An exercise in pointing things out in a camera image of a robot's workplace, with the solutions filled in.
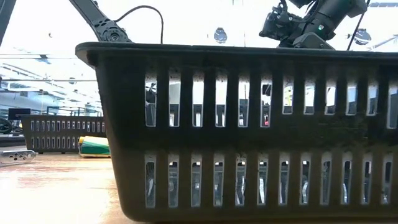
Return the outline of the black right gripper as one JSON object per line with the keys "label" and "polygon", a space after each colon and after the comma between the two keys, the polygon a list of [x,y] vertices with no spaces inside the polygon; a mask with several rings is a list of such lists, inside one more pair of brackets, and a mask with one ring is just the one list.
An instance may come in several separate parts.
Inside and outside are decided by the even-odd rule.
{"label": "black right gripper", "polygon": [[330,30],[322,24],[319,13],[322,6],[322,2],[316,2],[305,17],[300,17],[289,13],[287,4],[280,2],[268,13],[259,36],[278,40],[282,48],[330,49],[326,42]]}

